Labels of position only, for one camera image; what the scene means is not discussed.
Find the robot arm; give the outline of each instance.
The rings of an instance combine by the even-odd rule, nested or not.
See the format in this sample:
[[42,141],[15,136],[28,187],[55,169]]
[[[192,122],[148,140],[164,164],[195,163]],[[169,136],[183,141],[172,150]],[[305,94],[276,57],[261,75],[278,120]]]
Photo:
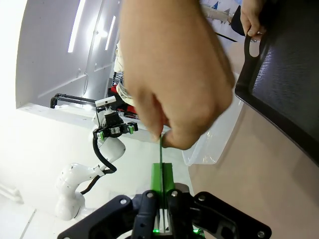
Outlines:
[[[72,163],[64,167],[57,179],[56,188],[59,192],[59,199],[55,207],[55,214],[60,219],[81,220],[95,210],[85,207],[83,195],[100,177],[117,170],[112,163],[122,157],[125,152],[125,146],[118,137],[123,133],[133,133],[138,130],[136,123],[125,124],[118,113],[110,109],[108,104],[114,100],[115,98],[111,97],[96,102],[97,113],[92,119],[98,126],[93,131],[93,149],[101,163],[95,167]],[[90,180],[93,181],[87,190],[81,193],[76,192],[81,183]]]

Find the black plastic tray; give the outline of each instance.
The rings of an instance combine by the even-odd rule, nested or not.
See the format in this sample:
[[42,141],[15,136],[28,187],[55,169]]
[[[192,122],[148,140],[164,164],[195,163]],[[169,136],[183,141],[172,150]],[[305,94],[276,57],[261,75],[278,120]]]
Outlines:
[[235,94],[319,166],[319,1],[279,0],[263,11],[260,54],[249,54]]

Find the clear plastic container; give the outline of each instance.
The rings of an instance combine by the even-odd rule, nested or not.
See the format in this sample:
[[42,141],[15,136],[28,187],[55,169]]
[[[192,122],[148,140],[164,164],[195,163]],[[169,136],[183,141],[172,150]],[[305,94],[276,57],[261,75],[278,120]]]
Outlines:
[[234,96],[231,106],[215,121],[212,127],[188,150],[183,150],[187,166],[192,164],[215,164],[223,153],[233,132],[243,102]]

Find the light fixture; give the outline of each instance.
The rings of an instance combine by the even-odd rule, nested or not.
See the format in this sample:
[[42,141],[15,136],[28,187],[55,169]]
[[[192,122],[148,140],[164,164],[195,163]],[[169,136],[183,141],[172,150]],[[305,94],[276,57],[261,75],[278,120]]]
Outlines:
[[69,43],[69,49],[68,49],[69,53],[73,52],[76,34],[78,33],[79,24],[80,24],[80,20],[81,20],[83,8],[84,8],[84,3],[85,3],[85,0],[80,0],[78,10],[77,10],[76,15],[75,15],[74,24],[73,24],[72,33],[71,33],[71,38],[70,38],[70,43]]
[[107,41],[106,41],[105,50],[107,50],[107,49],[109,48],[110,39],[111,39],[111,35],[112,35],[112,31],[113,31],[115,19],[116,19],[116,17],[113,16],[112,23],[111,23],[111,27],[110,27],[110,31],[109,31],[109,35],[108,35],[108,39],[107,39]]

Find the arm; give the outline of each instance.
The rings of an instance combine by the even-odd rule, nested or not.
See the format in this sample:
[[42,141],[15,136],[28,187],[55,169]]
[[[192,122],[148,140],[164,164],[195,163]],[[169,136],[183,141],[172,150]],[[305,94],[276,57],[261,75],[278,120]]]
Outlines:
[[228,59],[197,0],[127,0],[121,13],[125,84],[163,145],[187,149],[232,102]]

